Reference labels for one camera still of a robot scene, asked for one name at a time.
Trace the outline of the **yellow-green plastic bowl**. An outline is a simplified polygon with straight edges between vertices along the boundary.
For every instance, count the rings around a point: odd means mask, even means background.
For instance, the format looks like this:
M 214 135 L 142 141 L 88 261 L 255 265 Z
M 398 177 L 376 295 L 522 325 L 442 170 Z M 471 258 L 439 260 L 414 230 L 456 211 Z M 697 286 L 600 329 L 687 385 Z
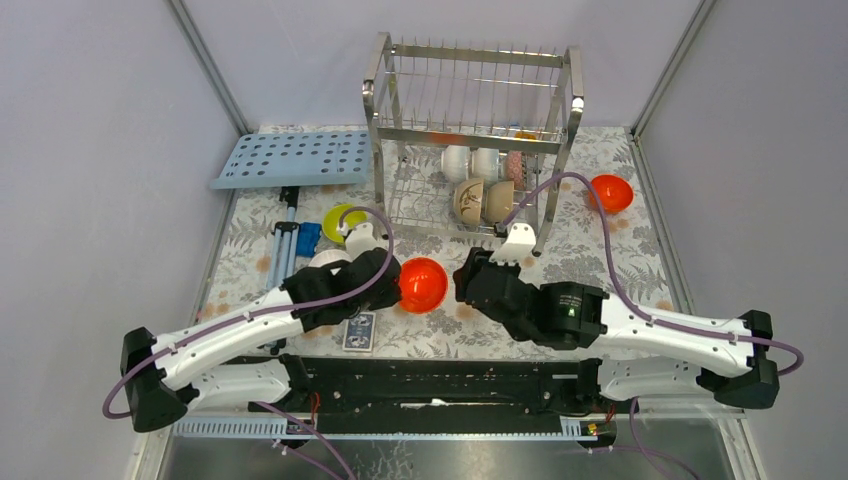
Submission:
M 356 210 L 346 214 L 346 211 L 351 208 L 353 208 L 352 204 L 339 204 L 331 208 L 323 218 L 323 234 L 338 245 L 344 244 L 346 233 L 367 221 L 367 214 L 363 211 Z

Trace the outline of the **orange bowl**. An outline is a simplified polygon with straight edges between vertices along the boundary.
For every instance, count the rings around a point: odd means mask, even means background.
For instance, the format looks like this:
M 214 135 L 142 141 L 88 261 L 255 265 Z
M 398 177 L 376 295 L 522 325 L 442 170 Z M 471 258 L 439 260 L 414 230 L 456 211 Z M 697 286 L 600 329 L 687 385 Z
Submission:
M 601 207 L 607 214 L 623 212 L 634 200 L 635 193 L 632 186 L 616 175 L 598 175 L 590 183 L 600 199 L 600 204 L 597 204 L 595 197 L 589 193 L 590 206 L 595 209 Z
M 416 257 L 403 263 L 398 284 L 401 289 L 400 308 L 410 314 L 426 314 L 443 303 L 449 281 L 438 262 Z

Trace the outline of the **orange bowl front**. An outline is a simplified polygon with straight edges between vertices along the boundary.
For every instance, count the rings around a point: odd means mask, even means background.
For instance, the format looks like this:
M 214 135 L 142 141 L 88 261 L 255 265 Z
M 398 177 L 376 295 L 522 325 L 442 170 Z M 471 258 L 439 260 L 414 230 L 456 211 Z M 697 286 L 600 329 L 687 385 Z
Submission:
M 595 209 L 601 207 L 607 214 L 623 212 L 634 200 L 635 193 L 632 186 L 616 175 L 598 175 L 590 183 L 600 199 L 600 204 L 597 204 L 595 197 L 589 193 L 590 206 Z

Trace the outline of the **stainless steel dish rack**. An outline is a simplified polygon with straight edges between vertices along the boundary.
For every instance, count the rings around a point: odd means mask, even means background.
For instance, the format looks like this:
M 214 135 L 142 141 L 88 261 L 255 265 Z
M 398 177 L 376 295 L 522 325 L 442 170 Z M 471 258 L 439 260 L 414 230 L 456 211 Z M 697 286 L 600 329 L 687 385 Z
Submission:
M 375 199 L 400 229 L 469 239 L 504 234 L 496 224 L 463 224 L 440 168 L 450 145 L 492 148 L 525 159 L 526 189 L 515 190 L 516 218 L 533 227 L 540 255 L 552 233 L 558 196 L 528 193 L 565 169 L 585 108 L 581 49 L 396 41 L 377 35 L 362 83 L 374 156 Z M 529 132 L 538 140 L 515 138 Z

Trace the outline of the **white plastic bowl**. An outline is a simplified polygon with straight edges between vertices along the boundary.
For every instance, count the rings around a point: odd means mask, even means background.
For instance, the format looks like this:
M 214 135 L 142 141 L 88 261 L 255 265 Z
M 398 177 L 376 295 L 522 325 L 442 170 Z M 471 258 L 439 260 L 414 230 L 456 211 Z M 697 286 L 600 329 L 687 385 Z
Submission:
M 339 261 L 350 262 L 351 257 L 345 250 L 329 249 L 316 253 L 309 261 L 308 266 L 319 268 Z

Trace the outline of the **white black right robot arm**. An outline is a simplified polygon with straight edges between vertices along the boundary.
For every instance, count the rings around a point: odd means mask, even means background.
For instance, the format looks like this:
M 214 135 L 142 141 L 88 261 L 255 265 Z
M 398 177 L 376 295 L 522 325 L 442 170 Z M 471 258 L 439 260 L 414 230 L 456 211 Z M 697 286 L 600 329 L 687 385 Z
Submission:
M 554 350 L 632 349 L 632 363 L 596 361 L 597 373 L 578 379 L 575 402 L 597 412 L 611 400 L 645 395 L 711 393 L 720 404 L 763 410 L 780 390 L 769 359 L 773 325 L 768 313 L 711 319 L 633 304 L 598 287 L 572 281 L 535 286 L 517 265 L 499 265 L 492 252 L 470 250 L 453 275 L 455 299 L 502 325 L 517 342 Z

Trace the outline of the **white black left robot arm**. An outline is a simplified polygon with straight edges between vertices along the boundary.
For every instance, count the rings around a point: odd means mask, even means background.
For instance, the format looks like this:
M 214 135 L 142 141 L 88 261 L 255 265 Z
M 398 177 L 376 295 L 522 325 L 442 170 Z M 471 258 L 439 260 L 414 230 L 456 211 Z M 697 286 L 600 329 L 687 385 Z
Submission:
M 243 373 L 233 359 L 277 340 L 338 325 L 401 299 L 401 265 L 376 247 L 353 260 L 308 266 L 253 303 L 202 325 L 154 335 L 145 327 L 123 338 L 117 389 L 137 433 L 159 430 L 202 406 L 277 402 L 296 411 L 310 385 L 279 361 Z

